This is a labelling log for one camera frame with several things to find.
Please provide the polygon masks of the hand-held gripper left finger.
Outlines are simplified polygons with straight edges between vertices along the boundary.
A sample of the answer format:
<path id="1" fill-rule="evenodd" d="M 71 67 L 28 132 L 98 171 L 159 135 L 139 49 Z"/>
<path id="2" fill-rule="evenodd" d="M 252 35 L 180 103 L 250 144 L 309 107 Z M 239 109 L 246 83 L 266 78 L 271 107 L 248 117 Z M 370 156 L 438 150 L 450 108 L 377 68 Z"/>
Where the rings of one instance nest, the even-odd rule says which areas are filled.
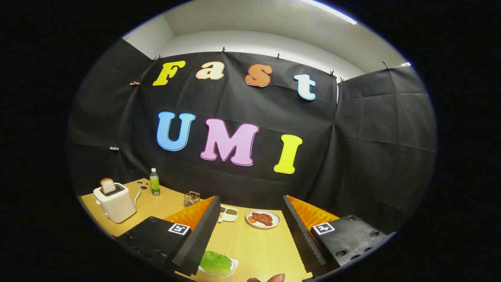
<path id="1" fill-rule="evenodd" d="M 195 275 L 220 207 L 220 197 L 212 196 L 164 219 L 150 216 L 115 241 L 161 271 Z"/>

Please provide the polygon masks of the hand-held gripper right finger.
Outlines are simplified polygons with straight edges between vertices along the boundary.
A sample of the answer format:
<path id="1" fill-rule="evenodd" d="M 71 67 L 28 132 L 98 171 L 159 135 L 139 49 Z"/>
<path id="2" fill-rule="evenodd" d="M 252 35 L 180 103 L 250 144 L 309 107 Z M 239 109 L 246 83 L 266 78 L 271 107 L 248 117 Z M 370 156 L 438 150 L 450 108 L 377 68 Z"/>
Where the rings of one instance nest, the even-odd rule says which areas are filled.
<path id="1" fill-rule="evenodd" d="M 283 218 L 314 280 L 355 265 L 393 237 L 358 216 L 337 217 L 289 195 L 283 201 Z"/>

